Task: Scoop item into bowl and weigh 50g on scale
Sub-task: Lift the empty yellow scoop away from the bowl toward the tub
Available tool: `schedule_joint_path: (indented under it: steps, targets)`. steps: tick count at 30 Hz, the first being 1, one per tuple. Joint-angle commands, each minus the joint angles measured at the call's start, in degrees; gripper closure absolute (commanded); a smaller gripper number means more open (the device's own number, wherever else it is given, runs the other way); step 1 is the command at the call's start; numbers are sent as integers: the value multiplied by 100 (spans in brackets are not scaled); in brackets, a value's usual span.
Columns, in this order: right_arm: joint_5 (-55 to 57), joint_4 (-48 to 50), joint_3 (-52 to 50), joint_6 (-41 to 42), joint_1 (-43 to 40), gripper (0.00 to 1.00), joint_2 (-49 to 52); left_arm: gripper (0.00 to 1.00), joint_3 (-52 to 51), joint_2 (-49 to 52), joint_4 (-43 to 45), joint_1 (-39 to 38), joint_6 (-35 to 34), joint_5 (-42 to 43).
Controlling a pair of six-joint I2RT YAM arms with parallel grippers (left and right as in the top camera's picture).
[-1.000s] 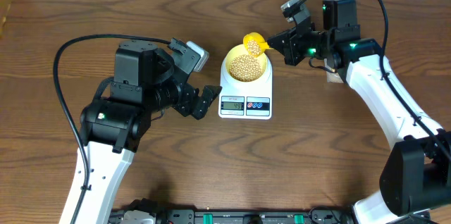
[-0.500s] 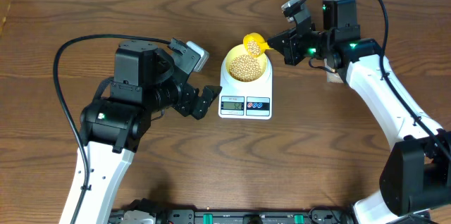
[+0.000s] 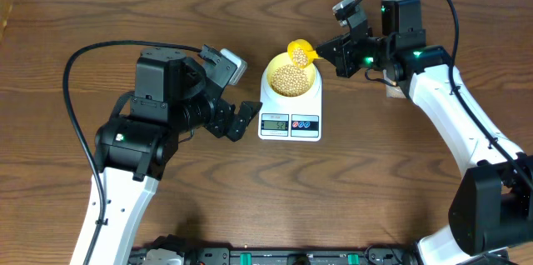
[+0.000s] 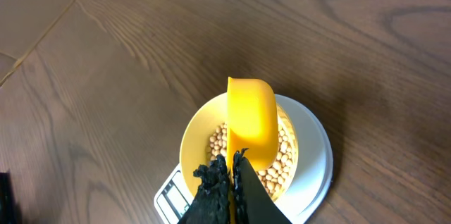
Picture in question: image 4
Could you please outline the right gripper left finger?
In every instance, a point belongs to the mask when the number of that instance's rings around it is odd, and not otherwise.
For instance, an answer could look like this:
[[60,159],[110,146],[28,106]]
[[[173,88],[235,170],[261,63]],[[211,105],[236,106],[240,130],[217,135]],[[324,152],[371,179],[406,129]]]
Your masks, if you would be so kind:
[[218,155],[208,166],[199,165],[193,176],[201,179],[201,185],[178,224],[229,224],[230,178],[225,158]]

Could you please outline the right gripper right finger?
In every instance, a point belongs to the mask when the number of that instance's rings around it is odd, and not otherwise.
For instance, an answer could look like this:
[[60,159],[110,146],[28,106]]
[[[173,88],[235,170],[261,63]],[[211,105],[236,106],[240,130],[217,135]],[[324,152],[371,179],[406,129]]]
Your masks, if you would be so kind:
[[273,203],[245,157],[247,148],[233,155],[233,200],[237,224],[291,224]]

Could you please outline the yellow measuring scoop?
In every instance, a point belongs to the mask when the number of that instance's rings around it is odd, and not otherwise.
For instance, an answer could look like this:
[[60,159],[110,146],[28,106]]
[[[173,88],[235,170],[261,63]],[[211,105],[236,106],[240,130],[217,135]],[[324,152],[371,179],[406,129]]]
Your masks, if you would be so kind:
[[268,83],[259,79],[228,78],[227,165],[231,171],[234,221],[247,222],[240,163],[249,161],[257,171],[269,168],[276,159],[276,98]]

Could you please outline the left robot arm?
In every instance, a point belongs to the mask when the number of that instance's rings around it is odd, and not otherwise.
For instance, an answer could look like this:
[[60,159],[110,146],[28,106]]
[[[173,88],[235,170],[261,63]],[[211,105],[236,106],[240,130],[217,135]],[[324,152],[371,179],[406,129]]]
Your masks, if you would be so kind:
[[15,203],[9,173],[1,173],[1,224],[16,224]]

